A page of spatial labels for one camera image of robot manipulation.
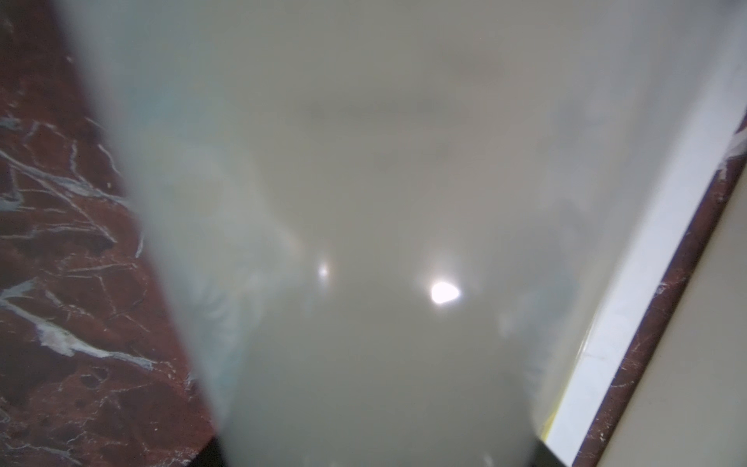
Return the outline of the white wrap dispenser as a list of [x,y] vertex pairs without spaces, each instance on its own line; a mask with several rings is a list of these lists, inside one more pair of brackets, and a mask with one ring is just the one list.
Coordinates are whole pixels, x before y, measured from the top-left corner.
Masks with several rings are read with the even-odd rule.
[[563,466],[579,453],[624,354],[746,106],[746,32],[733,33],[678,137],[641,225],[602,296],[541,439]]
[[599,463],[745,465],[744,178]]

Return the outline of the long plastic wrap roll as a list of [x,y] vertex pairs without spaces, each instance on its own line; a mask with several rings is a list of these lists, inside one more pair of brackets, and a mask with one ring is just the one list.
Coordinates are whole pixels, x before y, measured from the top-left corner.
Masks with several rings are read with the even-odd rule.
[[742,1],[58,1],[233,466],[524,466]]

